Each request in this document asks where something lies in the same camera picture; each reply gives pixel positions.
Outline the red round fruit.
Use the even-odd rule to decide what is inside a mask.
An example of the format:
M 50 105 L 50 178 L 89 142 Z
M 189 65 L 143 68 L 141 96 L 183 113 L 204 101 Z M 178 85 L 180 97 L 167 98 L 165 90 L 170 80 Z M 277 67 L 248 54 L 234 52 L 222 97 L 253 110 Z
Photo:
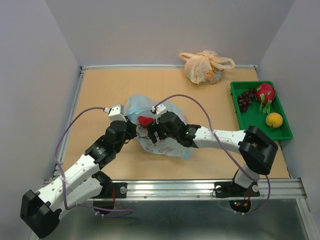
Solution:
M 143 127 L 146 128 L 148 124 L 151 124 L 155 119 L 152 117 L 142 116 L 138 117 L 138 123 Z

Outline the blue printed plastic bag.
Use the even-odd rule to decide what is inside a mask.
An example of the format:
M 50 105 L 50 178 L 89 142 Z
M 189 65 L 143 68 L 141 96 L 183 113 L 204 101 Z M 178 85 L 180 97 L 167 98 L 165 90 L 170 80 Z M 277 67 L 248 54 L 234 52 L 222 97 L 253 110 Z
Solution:
M 195 151 L 193 148 L 184 147 L 176 140 L 169 137 L 163 140 L 160 140 L 157 137 L 156 143 L 153 143 L 148 137 L 146 121 L 140 120 L 139 117 L 144 117 L 147 120 L 154 120 L 155 115 L 152 114 L 151 108 L 156 103 L 155 100 L 145 95 L 135 94 L 128 98 L 124 107 L 124 114 L 136 125 L 137 139 L 140 145 L 148 153 L 188 159 Z

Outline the dark red grape bunch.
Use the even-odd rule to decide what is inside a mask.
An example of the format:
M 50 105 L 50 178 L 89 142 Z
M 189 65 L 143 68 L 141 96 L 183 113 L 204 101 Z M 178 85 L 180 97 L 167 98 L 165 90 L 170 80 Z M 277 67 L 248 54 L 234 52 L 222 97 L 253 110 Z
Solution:
M 245 90 L 237 97 L 237 104 L 241 112 L 246 112 L 256 99 L 256 89 L 250 88 Z

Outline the red green dragon fruit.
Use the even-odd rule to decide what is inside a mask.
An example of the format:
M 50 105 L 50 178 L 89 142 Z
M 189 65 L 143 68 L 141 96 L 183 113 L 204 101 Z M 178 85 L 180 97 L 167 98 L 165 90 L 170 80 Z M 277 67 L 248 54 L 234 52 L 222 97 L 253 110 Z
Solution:
M 264 114 L 270 114 L 272 102 L 276 97 L 276 91 L 274 87 L 268 83 L 260 84 L 256 88 L 255 97 L 260 103 L 259 111 Z

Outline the yellow round fruit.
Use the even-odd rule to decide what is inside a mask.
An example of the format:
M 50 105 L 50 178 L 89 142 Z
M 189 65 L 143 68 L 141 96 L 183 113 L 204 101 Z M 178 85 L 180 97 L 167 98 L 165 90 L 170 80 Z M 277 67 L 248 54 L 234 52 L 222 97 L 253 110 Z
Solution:
M 265 119 L 265 123 L 270 128 L 276 129 L 282 126 L 283 117 L 279 113 L 272 112 L 267 115 Z

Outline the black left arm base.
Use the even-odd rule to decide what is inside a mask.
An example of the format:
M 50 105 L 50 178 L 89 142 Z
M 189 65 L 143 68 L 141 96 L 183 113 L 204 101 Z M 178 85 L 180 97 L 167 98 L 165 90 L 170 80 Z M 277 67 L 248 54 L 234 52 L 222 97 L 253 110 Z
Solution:
M 127 211 L 116 209 L 116 200 L 127 197 L 126 182 L 109 182 L 102 187 L 101 192 L 93 197 L 94 211 L 102 217 L 122 217 Z

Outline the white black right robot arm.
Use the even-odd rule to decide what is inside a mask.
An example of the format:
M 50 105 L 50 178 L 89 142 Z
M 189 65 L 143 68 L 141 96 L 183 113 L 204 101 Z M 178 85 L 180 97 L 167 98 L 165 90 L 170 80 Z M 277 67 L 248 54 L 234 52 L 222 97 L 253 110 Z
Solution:
M 234 180 L 230 182 L 231 192 L 242 195 L 261 175 L 270 174 L 278 151 L 278 145 L 256 126 L 247 130 L 211 130 L 196 125 L 185 124 L 175 113 L 167 111 L 146 125 L 147 135 L 155 144 L 158 140 L 174 139 L 186 148 L 214 148 L 242 156 L 245 164 L 238 167 Z

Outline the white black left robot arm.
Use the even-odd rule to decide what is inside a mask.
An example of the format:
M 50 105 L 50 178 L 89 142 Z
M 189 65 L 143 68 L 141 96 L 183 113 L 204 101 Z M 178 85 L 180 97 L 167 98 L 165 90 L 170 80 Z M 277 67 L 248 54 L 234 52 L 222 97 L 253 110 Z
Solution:
M 92 197 L 111 197 L 111 205 L 100 213 L 113 211 L 116 190 L 111 178 L 101 170 L 116 158 L 127 141 L 137 136 L 136 128 L 128 119 L 112 121 L 105 134 L 59 178 L 22 196 L 20 218 L 37 237 L 49 236 L 68 210 Z

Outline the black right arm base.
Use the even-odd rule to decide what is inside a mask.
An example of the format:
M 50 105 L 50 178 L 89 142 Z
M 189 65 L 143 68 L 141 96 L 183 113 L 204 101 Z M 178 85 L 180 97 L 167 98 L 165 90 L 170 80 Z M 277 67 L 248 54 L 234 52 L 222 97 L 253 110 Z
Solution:
M 237 185 L 234 181 L 220 181 L 214 184 L 211 196 L 217 199 L 232 198 L 229 206 L 236 213 L 246 215 L 251 209 L 251 198 L 259 197 L 260 190 L 256 182 L 248 188 Z

